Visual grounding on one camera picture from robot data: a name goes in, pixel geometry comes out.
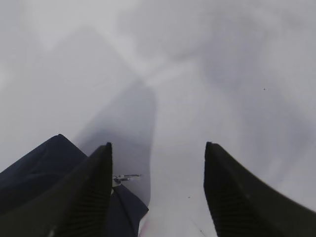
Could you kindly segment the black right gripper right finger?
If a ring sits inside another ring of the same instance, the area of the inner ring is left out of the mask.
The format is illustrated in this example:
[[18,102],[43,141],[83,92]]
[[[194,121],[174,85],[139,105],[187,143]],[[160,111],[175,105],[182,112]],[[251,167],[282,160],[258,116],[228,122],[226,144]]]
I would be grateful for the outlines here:
[[314,237],[316,214],[277,192],[207,142],[204,193],[219,237]]

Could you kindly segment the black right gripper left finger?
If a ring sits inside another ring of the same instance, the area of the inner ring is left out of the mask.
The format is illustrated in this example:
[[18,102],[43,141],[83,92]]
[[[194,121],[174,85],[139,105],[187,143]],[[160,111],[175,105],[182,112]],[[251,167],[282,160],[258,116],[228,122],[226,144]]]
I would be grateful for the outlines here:
[[105,236],[112,175],[112,145],[107,143],[45,193],[3,215],[0,235]]

